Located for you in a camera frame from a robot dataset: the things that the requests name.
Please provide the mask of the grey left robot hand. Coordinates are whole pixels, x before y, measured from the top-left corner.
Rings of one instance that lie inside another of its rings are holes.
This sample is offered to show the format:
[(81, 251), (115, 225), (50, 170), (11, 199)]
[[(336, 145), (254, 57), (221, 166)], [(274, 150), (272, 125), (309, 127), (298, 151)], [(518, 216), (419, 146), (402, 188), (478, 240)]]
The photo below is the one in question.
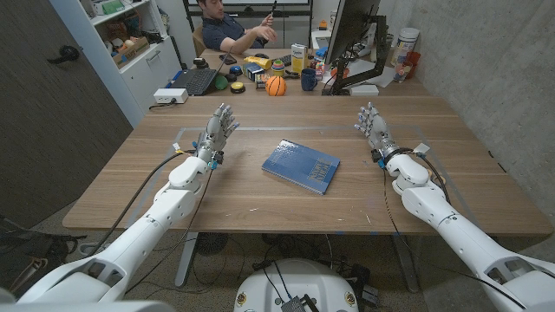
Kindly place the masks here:
[(222, 103), (208, 120), (205, 130), (199, 135), (195, 156), (206, 163), (223, 163), (227, 139), (239, 127), (235, 122), (232, 108)]

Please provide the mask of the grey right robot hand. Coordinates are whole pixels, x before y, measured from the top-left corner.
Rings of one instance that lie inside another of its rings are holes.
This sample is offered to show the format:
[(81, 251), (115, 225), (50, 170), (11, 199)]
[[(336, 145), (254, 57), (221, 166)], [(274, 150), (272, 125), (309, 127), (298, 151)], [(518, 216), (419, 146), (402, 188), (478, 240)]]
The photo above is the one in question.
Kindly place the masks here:
[(395, 143), (389, 126), (372, 102), (366, 107), (360, 107), (355, 129), (364, 134), (375, 163), (382, 161), (383, 164), (387, 164), (399, 153), (400, 147)]

